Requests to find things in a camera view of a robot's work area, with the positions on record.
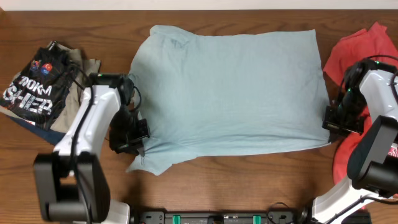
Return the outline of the light blue t-shirt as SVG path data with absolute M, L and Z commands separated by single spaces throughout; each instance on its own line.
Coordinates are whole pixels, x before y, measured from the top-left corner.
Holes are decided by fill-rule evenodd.
M 315 30 L 209 36 L 156 25 L 130 69 L 147 120 L 129 170 L 160 175 L 206 156 L 326 146 L 329 104 Z

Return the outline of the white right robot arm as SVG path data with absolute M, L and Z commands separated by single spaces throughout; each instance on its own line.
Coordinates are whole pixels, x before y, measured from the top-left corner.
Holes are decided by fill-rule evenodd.
M 323 128 L 347 137 L 360 134 L 345 177 L 313 199 L 298 223 L 370 223 L 360 209 L 372 202 L 397 205 L 397 68 L 379 56 L 356 62 L 345 71 L 336 101 L 327 106 Z

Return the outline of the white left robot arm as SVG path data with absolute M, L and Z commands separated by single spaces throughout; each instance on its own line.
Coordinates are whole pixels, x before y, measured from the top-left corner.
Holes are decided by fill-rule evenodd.
M 150 131 L 137 108 L 138 88 L 128 74 L 92 73 L 83 101 L 63 139 L 50 154 L 38 154 L 34 177 L 46 222 L 131 223 L 128 204 L 111 199 L 100 165 L 105 139 L 116 153 L 144 155 Z

